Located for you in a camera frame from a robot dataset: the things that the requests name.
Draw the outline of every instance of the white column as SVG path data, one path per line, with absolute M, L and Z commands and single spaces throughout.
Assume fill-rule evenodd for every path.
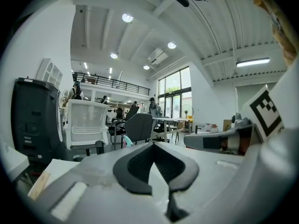
M 91 101 L 95 101 L 95 90 L 93 90 L 93 92 L 92 92 L 92 99 L 91 99 Z

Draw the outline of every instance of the white ceiling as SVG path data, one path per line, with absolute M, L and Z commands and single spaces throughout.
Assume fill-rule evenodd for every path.
M 175 0 L 74 0 L 74 4 L 71 58 L 92 64 L 91 73 L 104 76 L 113 67 L 154 78 L 188 59 L 213 85 L 219 80 L 286 70 L 268 15 L 252 0 L 190 1 L 188 8 Z M 123 13 L 132 15 L 133 21 L 125 23 Z M 169 49 L 170 41 L 177 48 Z M 156 48 L 169 57 L 144 70 Z M 119 58 L 110 58 L 111 52 L 119 53 Z M 236 68 L 237 61 L 264 57 L 271 62 Z

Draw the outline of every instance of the black metal railing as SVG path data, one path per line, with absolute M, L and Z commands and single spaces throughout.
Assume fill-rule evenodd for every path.
M 142 95 L 150 94 L 150 89 L 148 88 L 119 81 L 119 80 L 109 79 L 107 77 L 100 77 L 96 75 L 88 75 L 84 73 L 74 72 L 73 80 L 79 81 L 81 83 L 96 84 L 96 85 L 111 87 L 111 88 L 120 89 L 124 91 L 131 91 Z

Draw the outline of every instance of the air conditioner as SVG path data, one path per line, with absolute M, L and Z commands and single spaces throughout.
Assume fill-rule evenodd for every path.
M 160 48 L 157 48 L 149 57 L 148 60 L 153 65 L 160 64 L 163 60 L 165 60 L 168 55 Z

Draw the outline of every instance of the black speaker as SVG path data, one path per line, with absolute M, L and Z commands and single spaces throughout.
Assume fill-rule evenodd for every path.
M 14 147 L 29 161 L 49 164 L 62 158 L 60 91 L 49 82 L 18 78 L 11 104 Z

